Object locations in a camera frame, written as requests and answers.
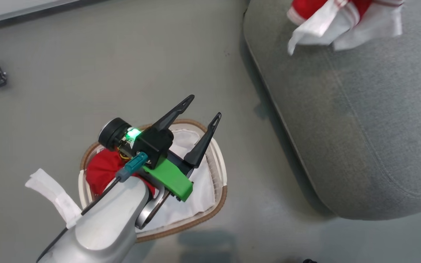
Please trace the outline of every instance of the gray floor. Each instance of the gray floor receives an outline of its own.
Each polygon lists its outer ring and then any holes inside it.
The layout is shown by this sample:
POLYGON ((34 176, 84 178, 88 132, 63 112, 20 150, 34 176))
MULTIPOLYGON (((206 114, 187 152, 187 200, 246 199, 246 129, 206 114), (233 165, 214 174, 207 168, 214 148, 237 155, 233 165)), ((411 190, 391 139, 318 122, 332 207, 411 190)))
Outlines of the gray floor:
POLYGON ((108 120, 150 123, 189 94, 227 164, 212 220, 136 245, 124 262, 421 262, 421 214, 364 222, 323 213, 242 44, 245 0, 110 0, 0 26, 0 262, 33 262, 63 228, 25 181, 43 168, 79 201, 85 149, 108 120))

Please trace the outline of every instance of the teal connector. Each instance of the teal connector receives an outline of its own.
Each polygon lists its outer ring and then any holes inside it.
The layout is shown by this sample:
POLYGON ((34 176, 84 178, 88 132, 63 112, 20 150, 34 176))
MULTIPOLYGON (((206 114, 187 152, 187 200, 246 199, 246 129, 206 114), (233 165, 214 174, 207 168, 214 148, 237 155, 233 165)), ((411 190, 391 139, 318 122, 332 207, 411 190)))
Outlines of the teal connector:
POLYGON ((134 158, 132 158, 129 162, 127 162, 123 168, 121 168, 116 173, 116 178, 120 178, 120 182, 123 183, 126 181, 133 173, 138 171, 142 166, 145 165, 147 162, 147 159, 149 157, 143 153, 140 152, 138 155, 136 155, 134 158))

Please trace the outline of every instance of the gray ottoman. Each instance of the gray ottoman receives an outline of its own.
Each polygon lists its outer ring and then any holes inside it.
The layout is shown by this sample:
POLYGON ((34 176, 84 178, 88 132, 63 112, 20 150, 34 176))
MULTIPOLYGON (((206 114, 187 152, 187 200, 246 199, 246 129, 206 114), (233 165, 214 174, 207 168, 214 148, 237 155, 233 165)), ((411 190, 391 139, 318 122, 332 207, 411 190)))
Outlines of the gray ottoman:
POLYGON ((293 56, 289 7, 252 0, 244 36, 319 198, 344 218, 420 212, 421 1, 406 2, 401 37, 293 56))

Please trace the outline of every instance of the laundry basket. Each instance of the laundry basket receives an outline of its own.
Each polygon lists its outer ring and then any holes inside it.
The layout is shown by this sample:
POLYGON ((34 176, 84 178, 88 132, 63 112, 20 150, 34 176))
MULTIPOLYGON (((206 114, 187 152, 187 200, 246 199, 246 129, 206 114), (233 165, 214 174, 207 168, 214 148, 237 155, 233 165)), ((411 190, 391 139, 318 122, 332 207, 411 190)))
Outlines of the laundry basket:
MULTIPOLYGON (((148 128, 150 125, 139 127, 140 130, 148 128)), ((189 119, 176 120, 171 126, 170 130, 191 130, 199 134, 199 136, 204 135, 207 128, 200 124, 197 121, 189 119)), ((104 147, 98 142, 92 144, 90 148, 84 154, 82 161, 80 163, 80 173, 79 173, 79 197, 82 208, 87 207, 96 196, 90 190, 89 183, 86 181, 86 169, 92 157, 97 153, 102 151, 104 147)), ((209 148, 206 151, 205 155, 207 163, 209 165, 210 176, 212 177, 212 182, 214 183, 214 195, 215 195, 215 204, 207 209, 204 212, 197 213, 196 215, 186 218, 184 220, 172 223, 167 226, 162 226, 153 230, 144 231, 137 233, 137 242, 149 241, 157 238, 161 238, 167 235, 172 235, 174 233, 181 232, 187 228, 196 226, 204 221, 209 220, 215 216, 222 206, 225 203, 227 198, 227 171, 225 170, 225 163, 220 151, 217 141, 213 138, 209 144, 209 148)))

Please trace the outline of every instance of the basket rim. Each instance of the basket rim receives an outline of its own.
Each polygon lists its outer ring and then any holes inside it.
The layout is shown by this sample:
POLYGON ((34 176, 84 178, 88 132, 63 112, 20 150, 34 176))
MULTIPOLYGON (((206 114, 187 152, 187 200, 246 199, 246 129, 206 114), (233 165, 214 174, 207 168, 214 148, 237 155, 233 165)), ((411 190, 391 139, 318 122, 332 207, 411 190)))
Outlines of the basket rim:
MULTIPOLYGON (((178 119, 178 120, 175 120, 173 123, 174 124, 190 124, 190 125, 194 125, 194 126, 198 127, 204 133, 207 131, 207 128, 204 125, 202 125, 201 123, 199 123, 195 120, 192 120, 192 119, 178 119)), ((145 129, 149 128, 150 126, 152 126, 152 124, 143 125, 143 126, 139 127, 139 130, 145 130, 145 129)), ((84 153, 84 156, 82 156, 82 159, 80 161, 80 169, 81 170, 85 170, 87 168, 86 163, 87 163, 88 157, 90 156, 92 151, 94 151, 95 148, 97 148, 99 145, 100 145, 100 143, 95 142, 92 145, 90 145, 89 148, 87 148, 87 150, 84 153)), ((154 240, 154 239, 157 239, 157 238, 162 238, 162 237, 165 237, 165 236, 168 236, 168 235, 173 235, 175 233, 179 233, 179 232, 184 231, 186 229, 197 226, 200 223, 203 223, 203 222, 211 219, 212 217, 214 217, 222 209, 222 207, 225 204, 226 199, 227 199, 227 185, 224 185, 222 187, 222 196, 220 198, 219 203, 207 215, 205 215, 201 218, 198 218, 196 220, 193 220, 189 223, 185 223, 182 226, 177 226, 175 228, 171 228, 167 231, 163 231, 163 232, 160 232, 160 233, 154 233, 154 234, 150 234, 150 235, 145 235, 145 236, 140 236, 140 237, 137 238, 136 243, 141 243, 141 242, 145 242, 145 241, 154 240)))

